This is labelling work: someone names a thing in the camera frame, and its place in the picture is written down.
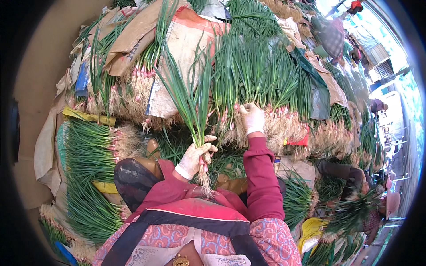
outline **hand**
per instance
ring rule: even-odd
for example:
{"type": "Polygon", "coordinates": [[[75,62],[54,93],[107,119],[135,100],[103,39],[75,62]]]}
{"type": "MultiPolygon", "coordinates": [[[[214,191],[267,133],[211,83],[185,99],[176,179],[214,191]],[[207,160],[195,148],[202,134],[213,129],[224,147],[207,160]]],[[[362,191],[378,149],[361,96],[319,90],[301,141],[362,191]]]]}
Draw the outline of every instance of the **hand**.
{"type": "Polygon", "coordinates": [[[261,132],[263,134],[265,113],[262,109],[257,107],[254,103],[246,103],[240,106],[239,113],[242,118],[246,136],[253,132],[261,132]]]}
{"type": "Polygon", "coordinates": [[[192,180],[194,175],[198,173],[201,166],[204,166],[204,170],[207,172],[207,165],[211,163],[213,153],[217,152],[217,148],[209,143],[209,141],[213,141],[215,139],[215,136],[205,136],[204,142],[207,143],[199,148],[195,148],[195,145],[191,144],[185,152],[181,162],[176,165],[175,171],[188,180],[192,180]]]}

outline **gloved hand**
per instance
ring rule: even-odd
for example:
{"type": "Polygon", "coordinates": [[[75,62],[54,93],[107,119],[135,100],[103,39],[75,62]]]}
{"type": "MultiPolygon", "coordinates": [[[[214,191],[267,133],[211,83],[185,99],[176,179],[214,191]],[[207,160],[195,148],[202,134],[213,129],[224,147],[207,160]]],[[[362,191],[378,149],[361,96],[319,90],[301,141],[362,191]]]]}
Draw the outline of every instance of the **gloved hand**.
{"type": "Polygon", "coordinates": [[[239,113],[242,118],[246,136],[256,131],[264,133],[265,113],[262,109],[257,107],[254,103],[246,103],[245,105],[240,105],[239,113]]]}
{"type": "Polygon", "coordinates": [[[208,141],[213,141],[215,139],[215,136],[207,135],[204,136],[204,142],[206,143],[201,147],[195,148],[195,145],[191,144],[185,152],[181,162],[176,165],[176,172],[188,180],[192,180],[201,166],[204,166],[205,172],[207,172],[207,165],[211,163],[213,153],[217,152],[217,148],[211,143],[208,143],[208,141]]]}

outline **cardboard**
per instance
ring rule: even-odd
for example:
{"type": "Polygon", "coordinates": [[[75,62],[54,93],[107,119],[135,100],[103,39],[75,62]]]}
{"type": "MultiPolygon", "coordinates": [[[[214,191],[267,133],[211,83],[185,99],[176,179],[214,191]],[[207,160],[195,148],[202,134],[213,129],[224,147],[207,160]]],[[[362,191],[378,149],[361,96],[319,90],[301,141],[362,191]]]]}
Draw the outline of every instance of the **cardboard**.
{"type": "Polygon", "coordinates": [[[154,39],[155,29],[152,29],[136,43],[130,53],[116,56],[111,60],[108,74],[111,76],[124,76],[129,71],[129,68],[135,65],[135,61],[139,58],[139,55],[154,39]]]}
{"type": "Polygon", "coordinates": [[[55,98],[49,115],[37,138],[34,150],[34,173],[38,182],[48,186],[53,194],[59,189],[61,176],[55,157],[55,135],[58,113],[65,107],[65,92],[55,98]]]}
{"type": "MultiPolygon", "coordinates": [[[[127,55],[132,52],[132,50],[140,42],[140,40],[148,32],[152,31],[155,28],[162,3],[163,1],[155,1],[149,6],[147,6],[144,10],[137,14],[132,19],[132,21],[129,22],[126,28],[124,28],[119,37],[115,40],[106,57],[106,63],[104,67],[104,69],[107,70],[110,75],[122,76],[124,72],[128,69],[118,66],[112,68],[112,64],[116,63],[119,59],[125,60],[127,55]]],[[[187,1],[179,0],[178,8],[187,4],[187,1]]],[[[173,1],[169,1],[168,9],[170,9],[172,5],[173,1]]],[[[147,43],[147,41],[144,41],[139,44],[140,48],[137,49],[140,51],[139,54],[143,51],[142,46],[147,46],[148,44],[149,43],[147,43]]],[[[133,53],[134,54],[130,55],[131,57],[127,59],[128,63],[131,62],[133,57],[139,56],[139,54],[136,54],[136,50],[134,50],[133,53]]]]}
{"type": "Polygon", "coordinates": [[[275,174],[282,178],[287,179],[288,170],[298,173],[306,182],[310,189],[314,189],[315,185],[315,167],[304,162],[294,161],[293,156],[283,155],[279,157],[280,162],[274,164],[275,174]]]}
{"type": "Polygon", "coordinates": [[[78,43],[74,47],[74,49],[69,53],[70,57],[75,57],[70,69],[71,84],[74,84],[77,81],[78,71],[80,70],[81,64],[81,55],[83,54],[83,45],[84,40],[78,43]]]}

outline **gold pendant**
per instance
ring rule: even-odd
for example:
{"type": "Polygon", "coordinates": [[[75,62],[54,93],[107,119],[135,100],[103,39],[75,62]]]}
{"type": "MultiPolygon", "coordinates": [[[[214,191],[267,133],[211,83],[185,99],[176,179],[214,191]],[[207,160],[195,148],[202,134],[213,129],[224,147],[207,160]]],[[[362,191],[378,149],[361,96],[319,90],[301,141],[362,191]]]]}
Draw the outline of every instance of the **gold pendant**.
{"type": "Polygon", "coordinates": [[[189,260],[187,257],[188,256],[185,256],[183,258],[180,254],[178,254],[178,258],[173,258],[173,266],[189,266],[189,260]]]}

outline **hat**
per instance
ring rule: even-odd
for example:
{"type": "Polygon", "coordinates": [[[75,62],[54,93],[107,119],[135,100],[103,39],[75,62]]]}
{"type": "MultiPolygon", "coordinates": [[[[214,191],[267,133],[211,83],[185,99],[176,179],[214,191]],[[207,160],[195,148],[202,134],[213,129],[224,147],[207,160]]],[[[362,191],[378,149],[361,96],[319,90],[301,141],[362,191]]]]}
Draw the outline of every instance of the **hat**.
{"type": "Polygon", "coordinates": [[[399,192],[388,192],[386,196],[386,220],[389,219],[390,214],[398,210],[400,203],[401,195],[399,192]]]}

